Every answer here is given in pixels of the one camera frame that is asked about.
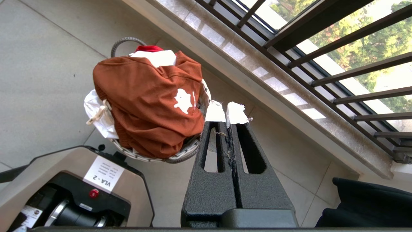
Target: red button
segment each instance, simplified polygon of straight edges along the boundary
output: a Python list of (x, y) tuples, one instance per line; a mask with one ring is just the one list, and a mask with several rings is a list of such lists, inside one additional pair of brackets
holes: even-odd
[(99, 190), (97, 189), (92, 189), (89, 193), (90, 198), (96, 198), (99, 195)]

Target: tree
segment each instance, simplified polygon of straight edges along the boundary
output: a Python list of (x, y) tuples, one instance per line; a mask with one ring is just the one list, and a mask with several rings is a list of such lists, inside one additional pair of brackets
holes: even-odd
[[(393, 4), (391, 11), (395, 12), (409, 4), (412, 0), (403, 0), (398, 4)], [(313, 0), (278, 0), (271, 5), (271, 8), (289, 21), (306, 7)], [(309, 38), (318, 47), (323, 47), (345, 35), (348, 35), (373, 21), (368, 14), (368, 6), (363, 7), (342, 20), (334, 23), (323, 31)], [(328, 54), (328, 56), (338, 63), (343, 69), (350, 70), (367, 64), (381, 61), (405, 52), (412, 51), (412, 20), (408, 18), (392, 26), (384, 28), (376, 33), (368, 35), (351, 44), (340, 47)], [(393, 68), (380, 70), (361, 76), (355, 79), (370, 92), (374, 91), (377, 78), (383, 73), (390, 73)], [(404, 96), (382, 99), (394, 112), (412, 111), (412, 101)]]

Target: gray tile floor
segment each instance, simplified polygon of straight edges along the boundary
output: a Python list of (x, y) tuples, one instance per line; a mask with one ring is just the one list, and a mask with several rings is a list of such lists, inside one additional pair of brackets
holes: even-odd
[[(33, 157), (80, 144), (106, 144), (86, 125), (83, 99), (91, 72), (112, 44), (135, 36), (178, 50), (120, 0), (0, 0), (0, 171)], [(120, 55), (135, 44), (122, 45)], [(322, 149), (204, 69), (213, 99), (246, 106), (261, 146), (296, 208), (298, 222), (313, 227), (338, 202), (334, 176), (356, 178)], [(148, 181), (157, 227), (180, 226), (180, 209), (194, 159), (172, 165), (129, 160)]]

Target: drawstring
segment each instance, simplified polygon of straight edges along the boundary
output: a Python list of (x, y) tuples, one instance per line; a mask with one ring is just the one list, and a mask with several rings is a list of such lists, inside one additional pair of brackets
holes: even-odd
[(91, 125), (94, 121), (98, 121), (101, 119), (101, 117), (103, 116), (104, 112), (106, 112), (106, 110), (112, 110), (112, 107), (110, 106), (109, 102), (107, 101), (107, 99), (103, 100), (103, 106), (99, 107), (99, 111), (97, 111), (97, 113), (91, 118), (89, 119), (86, 124), (87, 125)]

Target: orange shirt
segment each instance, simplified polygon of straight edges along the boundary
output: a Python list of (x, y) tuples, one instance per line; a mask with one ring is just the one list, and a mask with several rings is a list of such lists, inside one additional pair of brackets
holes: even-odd
[(112, 107), (119, 142), (150, 158), (175, 155), (187, 137), (200, 134), (196, 107), (201, 65), (182, 52), (175, 66), (154, 67), (146, 58), (114, 57), (93, 70), (96, 92)]

